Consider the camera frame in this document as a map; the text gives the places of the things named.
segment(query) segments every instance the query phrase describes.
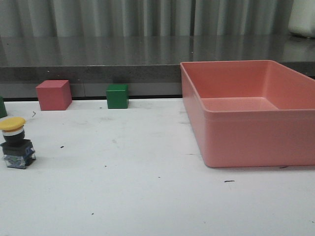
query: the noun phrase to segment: green block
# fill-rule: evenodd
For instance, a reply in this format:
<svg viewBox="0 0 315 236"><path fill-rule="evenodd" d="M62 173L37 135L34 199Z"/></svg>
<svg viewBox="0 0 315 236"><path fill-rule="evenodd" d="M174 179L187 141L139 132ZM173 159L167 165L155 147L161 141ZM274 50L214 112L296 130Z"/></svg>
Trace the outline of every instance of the green block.
<svg viewBox="0 0 315 236"><path fill-rule="evenodd" d="M128 108L128 85L109 85L106 97L108 109Z"/></svg>
<svg viewBox="0 0 315 236"><path fill-rule="evenodd" d="M7 113L6 113L3 97L0 96L0 118L6 117L6 116L7 116Z"/></svg>

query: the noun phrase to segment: green object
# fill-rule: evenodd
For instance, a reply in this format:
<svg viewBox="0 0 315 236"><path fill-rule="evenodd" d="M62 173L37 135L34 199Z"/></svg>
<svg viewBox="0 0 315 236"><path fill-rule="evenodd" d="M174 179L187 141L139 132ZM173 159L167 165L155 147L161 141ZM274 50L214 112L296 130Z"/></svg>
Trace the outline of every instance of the green object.
<svg viewBox="0 0 315 236"><path fill-rule="evenodd" d="M109 85L106 97L108 109L128 108L128 85Z"/></svg>
<svg viewBox="0 0 315 236"><path fill-rule="evenodd" d="M0 118L6 117L6 116L7 116L7 113L6 113L3 97L0 96Z"/></svg>

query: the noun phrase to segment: yellow mushroom button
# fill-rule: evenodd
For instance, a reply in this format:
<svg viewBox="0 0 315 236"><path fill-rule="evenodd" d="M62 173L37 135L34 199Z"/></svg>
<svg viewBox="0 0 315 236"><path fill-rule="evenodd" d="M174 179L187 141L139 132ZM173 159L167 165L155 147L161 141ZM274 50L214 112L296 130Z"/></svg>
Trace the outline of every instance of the yellow mushroom button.
<svg viewBox="0 0 315 236"><path fill-rule="evenodd" d="M22 117L12 117L0 122L0 130L14 131L21 128L25 124L25 120Z"/></svg>

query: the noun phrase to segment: block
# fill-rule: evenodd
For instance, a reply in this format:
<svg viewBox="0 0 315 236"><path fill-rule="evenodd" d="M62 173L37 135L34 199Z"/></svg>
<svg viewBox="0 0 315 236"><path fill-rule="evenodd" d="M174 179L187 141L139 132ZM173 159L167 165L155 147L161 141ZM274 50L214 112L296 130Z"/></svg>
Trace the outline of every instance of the block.
<svg viewBox="0 0 315 236"><path fill-rule="evenodd" d="M6 113L3 97L0 96L0 118L6 117L6 116L7 116L7 113Z"/></svg>
<svg viewBox="0 0 315 236"><path fill-rule="evenodd" d="M42 111L64 111L72 102L69 80L46 80L36 92Z"/></svg>
<svg viewBox="0 0 315 236"><path fill-rule="evenodd" d="M109 85L106 97L108 109L128 108L128 85Z"/></svg>

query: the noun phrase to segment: white container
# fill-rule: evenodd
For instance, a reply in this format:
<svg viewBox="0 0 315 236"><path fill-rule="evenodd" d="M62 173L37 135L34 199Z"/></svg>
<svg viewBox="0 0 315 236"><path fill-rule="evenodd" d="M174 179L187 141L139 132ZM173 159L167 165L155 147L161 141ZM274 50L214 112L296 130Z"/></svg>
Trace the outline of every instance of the white container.
<svg viewBox="0 0 315 236"><path fill-rule="evenodd" d="M289 31L307 38L315 37L315 0L294 0Z"/></svg>

